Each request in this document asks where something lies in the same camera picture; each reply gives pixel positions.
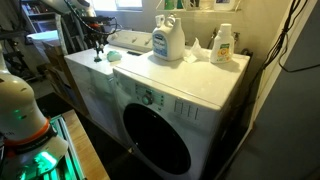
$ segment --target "washer door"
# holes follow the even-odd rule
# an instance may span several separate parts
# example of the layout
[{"label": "washer door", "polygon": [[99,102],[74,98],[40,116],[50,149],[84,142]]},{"label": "washer door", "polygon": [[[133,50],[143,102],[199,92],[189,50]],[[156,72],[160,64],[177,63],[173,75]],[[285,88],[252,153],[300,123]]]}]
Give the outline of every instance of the washer door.
[{"label": "washer door", "polygon": [[130,104],[124,125],[139,150],[156,166],[171,174],[183,174],[191,165],[189,151],[177,132],[157,113]]}]

